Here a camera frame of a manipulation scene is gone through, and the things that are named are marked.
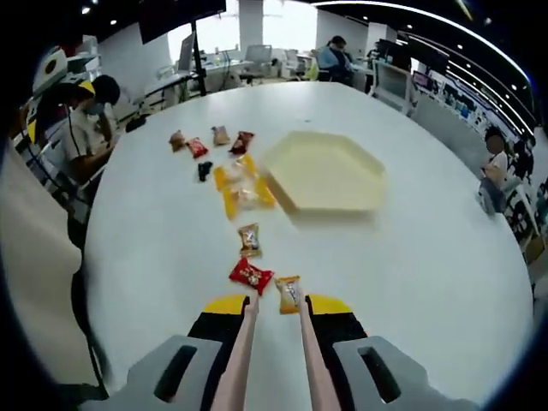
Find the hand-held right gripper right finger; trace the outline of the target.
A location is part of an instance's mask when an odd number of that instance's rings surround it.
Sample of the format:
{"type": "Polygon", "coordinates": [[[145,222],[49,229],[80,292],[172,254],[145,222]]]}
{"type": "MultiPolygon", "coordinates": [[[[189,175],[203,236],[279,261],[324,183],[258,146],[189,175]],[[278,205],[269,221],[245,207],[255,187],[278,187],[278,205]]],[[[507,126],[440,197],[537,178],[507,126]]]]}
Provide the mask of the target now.
{"type": "Polygon", "coordinates": [[[426,369],[382,337],[370,337],[352,309],[305,296],[305,360],[314,410],[477,410],[434,389],[426,369]]]}

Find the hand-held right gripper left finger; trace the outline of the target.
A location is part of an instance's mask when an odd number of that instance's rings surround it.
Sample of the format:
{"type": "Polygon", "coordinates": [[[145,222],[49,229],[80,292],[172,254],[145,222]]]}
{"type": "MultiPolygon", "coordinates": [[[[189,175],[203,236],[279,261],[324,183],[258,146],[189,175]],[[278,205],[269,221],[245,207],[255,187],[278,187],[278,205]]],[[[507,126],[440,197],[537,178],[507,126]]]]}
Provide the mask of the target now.
{"type": "Polygon", "coordinates": [[[212,301],[186,336],[173,336],[128,371],[127,383],[82,410],[243,410],[253,345],[253,298],[212,301]]]}

